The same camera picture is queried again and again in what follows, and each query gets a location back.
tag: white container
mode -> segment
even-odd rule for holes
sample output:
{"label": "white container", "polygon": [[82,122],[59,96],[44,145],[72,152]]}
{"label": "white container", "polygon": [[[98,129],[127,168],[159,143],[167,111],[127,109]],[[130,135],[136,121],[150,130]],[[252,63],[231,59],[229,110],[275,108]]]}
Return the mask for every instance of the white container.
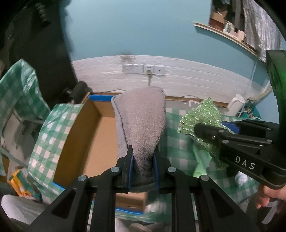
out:
{"label": "white container", "polygon": [[228,104],[227,106],[228,111],[225,113],[225,115],[235,116],[242,108],[244,103],[245,103],[244,98],[241,95],[237,94]]}

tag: glittery green mesh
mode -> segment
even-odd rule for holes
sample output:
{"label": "glittery green mesh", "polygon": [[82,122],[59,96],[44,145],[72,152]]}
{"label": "glittery green mesh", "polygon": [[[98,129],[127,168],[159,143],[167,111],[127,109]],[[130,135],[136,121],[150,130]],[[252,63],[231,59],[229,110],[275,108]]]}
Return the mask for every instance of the glittery green mesh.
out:
{"label": "glittery green mesh", "polygon": [[189,110],[187,114],[183,116],[179,124],[178,132],[190,135],[195,141],[201,144],[213,158],[219,170],[226,168],[227,164],[219,160],[219,151],[216,146],[195,136],[194,127],[198,123],[224,128],[233,133],[221,123],[221,114],[211,98],[203,100],[198,107]]}

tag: electrical outlet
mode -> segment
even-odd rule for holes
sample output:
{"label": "electrical outlet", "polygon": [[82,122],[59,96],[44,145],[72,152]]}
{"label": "electrical outlet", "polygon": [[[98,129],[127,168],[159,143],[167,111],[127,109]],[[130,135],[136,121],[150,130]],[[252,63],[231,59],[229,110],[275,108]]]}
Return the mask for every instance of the electrical outlet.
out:
{"label": "electrical outlet", "polygon": [[143,74],[143,65],[133,65],[133,72],[132,73],[138,73]]}
{"label": "electrical outlet", "polygon": [[133,73],[133,65],[123,64],[122,65],[122,72],[124,72],[124,73]]}
{"label": "electrical outlet", "polygon": [[144,73],[147,74],[147,71],[150,70],[151,73],[154,73],[154,65],[144,65]]}
{"label": "electrical outlet", "polygon": [[164,75],[165,74],[165,66],[163,66],[163,65],[155,65],[154,66],[154,74]]}

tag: green checkered tablecloth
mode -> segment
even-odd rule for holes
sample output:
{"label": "green checkered tablecloth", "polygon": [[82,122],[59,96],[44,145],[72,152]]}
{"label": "green checkered tablecloth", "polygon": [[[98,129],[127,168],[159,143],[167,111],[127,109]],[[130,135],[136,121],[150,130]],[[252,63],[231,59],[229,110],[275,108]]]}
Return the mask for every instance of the green checkered tablecloth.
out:
{"label": "green checkered tablecloth", "polygon": [[[0,135],[14,108],[24,119],[45,120],[50,113],[48,105],[42,98],[36,71],[22,59],[0,80]],[[0,157],[0,175],[6,175],[2,157]]]}
{"label": "green checkered tablecloth", "polygon": [[53,177],[68,133],[79,114],[82,104],[58,104],[44,122],[34,150],[28,172],[36,180],[43,201],[50,204],[62,189],[53,184]]}
{"label": "green checkered tablecloth", "polygon": [[[29,162],[29,174],[37,181],[36,185],[42,193],[45,203],[52,202],[62,190],[52,183],[56,165],[67,138],[67,134],[79,113],[82,105],[60,104],[55,106],[43,128]],[[192,151],[193,140],[190,136],[177,132],[179,122],[185,110],[166,109],[166,130],[161,138],[159,149],[162,156],[167,157],[171,165],[192,175],[197,162]],[[225,121],[236,118],[223,117]],[[208,175],[222,188],[235,203],[240,203],[257,191],[258,183],[249,178],[238,187],[234,177],[228,178],[226,171],[218,171],[213,162],[207,169]],[[170,195],[158,195],[150,192],[147,207],[143,215],[132,215],[116,211],[116,217],[129,220],[162,222],[171,220]]]}

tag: foil curtain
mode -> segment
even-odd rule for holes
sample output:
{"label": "foil curtain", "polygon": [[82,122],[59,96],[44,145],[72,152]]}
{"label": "foil curtain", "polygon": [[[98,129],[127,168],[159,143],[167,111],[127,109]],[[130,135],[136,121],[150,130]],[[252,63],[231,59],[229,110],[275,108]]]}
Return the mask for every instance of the foil curtain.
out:
{"label": "foil curtain", "polygon": [[265,62],[265,51],[281,50],[282,35],[273,20],[254,0],[243,0],[245,16],[245,42],[257,50]]}

